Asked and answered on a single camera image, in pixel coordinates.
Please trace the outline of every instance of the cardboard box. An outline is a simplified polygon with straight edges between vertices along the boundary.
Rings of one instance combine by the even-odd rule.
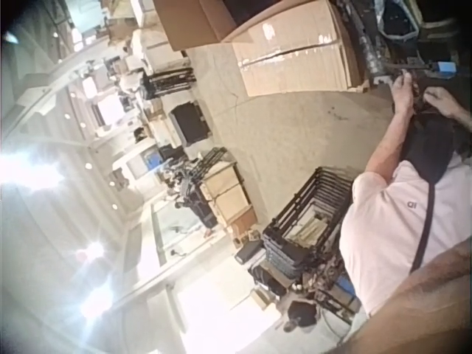
[[[317,0],[277,13],[233,41],[250,97],[296,91],[352,91],[361,85],[336,8]],[[243,43],[250,37],[251,43]]]
[[[230,42],[274,14],[308,1],[281,0],[238,26],[222,0],[153,0],[173,50]]]

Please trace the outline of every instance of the bright light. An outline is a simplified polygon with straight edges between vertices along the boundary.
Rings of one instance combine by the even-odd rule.
[[[87,300],[80,306],[80,312],[88,320],[103,315],[113,305],[113,294],[107,285],[93,290]]]
[[[74,44],[74,52],[79,52],[83,48],[83,42]]]
[[[125,116],[125,109],[119,100],[118,94],[109,94],[97,105],[106,125],[113,125]]]
[[[87,37],[86,38],[86,45],[88,46],[89,44],[91,44],[93,41],[95,41],[97,39],[97,36],[96,35],[92,35],[90,37]]]
[[[71,31],[72,35],[72,43],[78,43],[82,41],[82,34],[79,32],[77,28],[73,28]]]
[[[10,33],[10,32],[6,32],[4,35],[3,35],[3,39],[4,41],[7,41],[8,43],[13,43],[13,44],[18,44],[18,39],[17,37]]]
[[[97,85],[93,77],[87,77],[82,81],[83,90],[86,93],[88,99],[94,98],[98,94]]]
[[[0,156],[0,184],[13,183],[42,190],[56,187],[63,179],[54,165],[31,165],[23,155]]]
[[[91,243],[90,246],[86,248],[87,260],[89,262],[96,260],[97,258],[103,257],[105,250],[100,242]]]

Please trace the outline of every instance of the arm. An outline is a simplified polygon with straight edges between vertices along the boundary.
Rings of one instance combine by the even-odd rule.
[[[385,135],[367,162],[366,172],[377,173],[387,183],[390,182],[399,163],[400,151],[405,141],[409,121],[410,118],[404,114],[393,116]]]
[[[444,117],[454,119],[472,132],[471,113],[463,108],[452,95],[442,87],[428,87],[424,100],[435,107]]]
[[[453,115],[453,119],[455,119],[459,124],[463,125],[468,131],[472,133],[472,117],[469,111],[462,108],[455,115]]]
[[[392,86],[395,115],[381,142],[367,162],[366,172],[374,172],[390,182],[399,163],[406,132],[413,115],[412,76],[405,72]]]

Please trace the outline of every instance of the concrete floor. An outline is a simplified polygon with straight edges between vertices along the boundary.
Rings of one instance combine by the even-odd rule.
[[[213,139],[236,158],[263,226],[318,166],[362,169],[392,115],[389,99],[375,94],[248,97],[231,45],[187,54]]]

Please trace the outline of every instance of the ceiling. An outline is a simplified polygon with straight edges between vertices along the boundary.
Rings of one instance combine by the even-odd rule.
[[[57,65],[54,31],[46,17],[26,17],[12,29],[19,44],[2,46],[2,120],[15,107],[22,77],[48,72]],[[83,116],[86,112],[85,103],[71,97],[65,88],[56,95],[51,111],[34,114],[2,141],[2,154],[20,153],[35,163],[53,164],[64,177],[50,190],[2,186],[1,286],[2,294],[8,294],[2,302],[16,309],[2,318],[2,325],[8,323],[15,335],[23,327],[40,325],[51,336],[62,333],[62,338],[70,339],[69,344],[86,342],[113,352],[110,326],[91,332],[80,305],[93,288],[113,282],[115,256],[126,235],[127,212],[87,147],[94,132],[79,125],[91,119]],[[105,256],[83,265],[76,257],[77,250],[95,241],[104,245]],[[35,341],[34,336],[25,340]],[[65,353],[45,345],[45,353]]]

